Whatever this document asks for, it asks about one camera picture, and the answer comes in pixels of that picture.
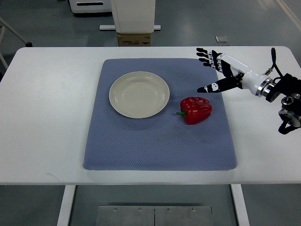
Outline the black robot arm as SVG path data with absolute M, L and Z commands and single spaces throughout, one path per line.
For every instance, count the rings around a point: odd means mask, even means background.
M 282 120 L 278 131 L 286 135 L 301 127 L 301 80 L 289 73 L 283 75 L 276 64 L 276 57 L 276 50 L 272 48 L 272 66 L 265 72 L 265 75 L 269 75 L 275 69 L 278 77 L 268 80 L 262 95 L 270 103 L 279 95 L 284 95 L 281 99 L 282 108 L 278 112 Z

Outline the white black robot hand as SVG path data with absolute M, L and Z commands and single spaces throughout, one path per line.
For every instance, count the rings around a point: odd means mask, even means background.
M 198 93 L 219 93 L 233 88 L 247 89 L 255 96 L 263 96 L 272 82 L 266 74 L 258 74 L 251 67 L 234 57 L 215 50 L 197 48 L 197 56 L 203 66 L 211 67 L 223 74 L 224 79 L 197 89 Z

